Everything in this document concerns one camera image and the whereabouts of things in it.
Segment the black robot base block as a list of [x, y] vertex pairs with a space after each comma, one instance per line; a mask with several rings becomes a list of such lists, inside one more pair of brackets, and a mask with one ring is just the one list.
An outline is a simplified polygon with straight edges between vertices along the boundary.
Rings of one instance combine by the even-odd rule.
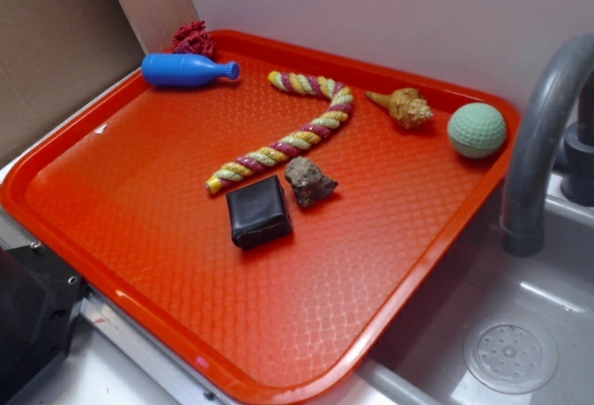
[[1, 402], [15, 403], [69, 355], [85, 284], [43, 245], [1, 251]]

